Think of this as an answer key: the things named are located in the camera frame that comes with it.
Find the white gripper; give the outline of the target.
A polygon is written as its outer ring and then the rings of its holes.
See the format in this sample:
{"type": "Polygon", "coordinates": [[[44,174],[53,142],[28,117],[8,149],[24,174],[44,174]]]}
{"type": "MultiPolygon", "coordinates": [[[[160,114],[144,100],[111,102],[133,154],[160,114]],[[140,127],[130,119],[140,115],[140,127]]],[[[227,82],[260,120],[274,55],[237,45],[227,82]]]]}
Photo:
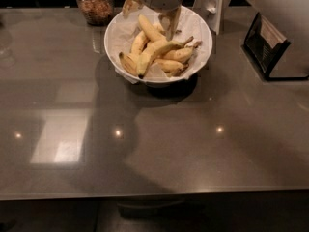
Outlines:
{"type": "Polygon", "coordinates": [[[180,5],[183,0],[125,0],[122,12],[129,17],[133,12],[141,10],[144,5],[152,10],[164,11],[159,14],[159,21],[166,33],[166,39],[171,41],[177,30],[181,14],[180,5]]]}

